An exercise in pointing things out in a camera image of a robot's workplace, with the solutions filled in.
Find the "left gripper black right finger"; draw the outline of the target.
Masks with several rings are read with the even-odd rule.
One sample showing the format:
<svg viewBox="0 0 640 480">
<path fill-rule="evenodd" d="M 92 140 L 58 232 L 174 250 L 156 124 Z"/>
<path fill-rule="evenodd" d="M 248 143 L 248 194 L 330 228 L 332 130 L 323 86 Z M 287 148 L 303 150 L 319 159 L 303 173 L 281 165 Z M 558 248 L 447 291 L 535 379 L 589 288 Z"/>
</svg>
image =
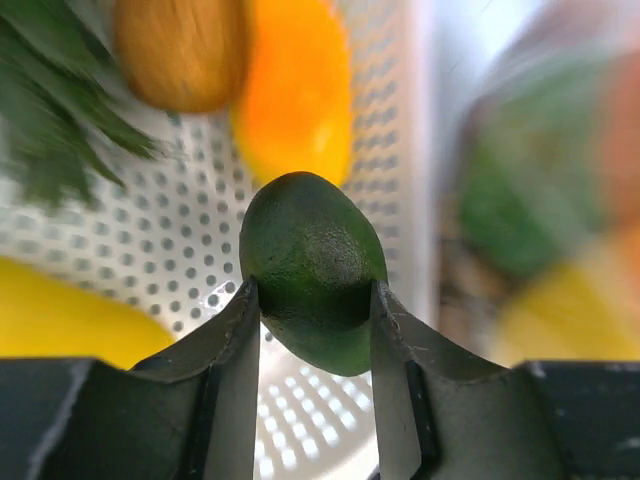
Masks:
<svg viewBox="0 0 640 480">
<path fill-rule="evenodd" d="M 372 286 L 371 373 L 383 479 L 635 479 L 639 367 L 505 368 Z"/>
</svg>

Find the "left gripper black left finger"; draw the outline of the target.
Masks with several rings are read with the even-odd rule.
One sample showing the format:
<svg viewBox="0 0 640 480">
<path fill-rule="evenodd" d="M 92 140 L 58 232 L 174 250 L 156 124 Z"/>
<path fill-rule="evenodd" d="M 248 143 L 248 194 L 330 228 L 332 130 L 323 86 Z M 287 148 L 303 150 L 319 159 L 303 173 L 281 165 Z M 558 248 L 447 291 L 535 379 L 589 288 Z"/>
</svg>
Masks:
<svg viewBox="0 0 640 480">
<path fill-rule="evenodd" d="M 260 308 L 245 281 L 213 319 L 122 370 L 93 358 L 1 363 L 5 479 L 249 479 Z"/>
</svg>

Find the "dark green avocado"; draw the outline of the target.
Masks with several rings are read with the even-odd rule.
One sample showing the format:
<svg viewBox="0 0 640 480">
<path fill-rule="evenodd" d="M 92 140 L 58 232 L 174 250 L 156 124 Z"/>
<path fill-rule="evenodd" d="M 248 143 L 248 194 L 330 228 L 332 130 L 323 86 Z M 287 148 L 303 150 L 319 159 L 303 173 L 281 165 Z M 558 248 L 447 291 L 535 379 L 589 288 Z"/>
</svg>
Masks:
<svg viewBox="0 0 640 480">
<path fill-rule="evenodd" d="M 309 172 L 265 185 L 245 213 L 239 259 L 264 324 L 292 354 L 340 376 L 369 371 L 371 289 L 388 273 L 375 229 L 340 189 Z"/>
</svg>

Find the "yellow mango front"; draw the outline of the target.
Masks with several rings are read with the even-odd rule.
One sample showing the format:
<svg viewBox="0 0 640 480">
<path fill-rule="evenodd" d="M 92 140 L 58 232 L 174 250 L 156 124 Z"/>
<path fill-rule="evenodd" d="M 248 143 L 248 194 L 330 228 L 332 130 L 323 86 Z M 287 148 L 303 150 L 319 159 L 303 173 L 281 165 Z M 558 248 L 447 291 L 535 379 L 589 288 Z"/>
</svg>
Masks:
<svg viewBox="0 0 640 480">
<path fill-rule="evenodd" d="M 489 358 L 639 359 L 639 305 L 629 275 L 613 255 L 594 252 L 560 262 L 499 312 Z"/>
</svg>

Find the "clear zip bag red zipper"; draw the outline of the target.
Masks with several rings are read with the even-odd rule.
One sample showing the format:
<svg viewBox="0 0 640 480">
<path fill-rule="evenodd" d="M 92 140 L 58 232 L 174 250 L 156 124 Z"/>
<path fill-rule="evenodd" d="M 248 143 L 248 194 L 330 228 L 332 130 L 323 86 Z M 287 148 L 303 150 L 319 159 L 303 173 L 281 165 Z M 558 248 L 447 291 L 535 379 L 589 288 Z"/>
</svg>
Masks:
<svg viewBox="0 0 640 480">
<path fill-rule="evenodd" d="M 464 117 L 441 327 L 496 363 L 639 357 L 639 42 L 521 39 Z"/>
</svg>

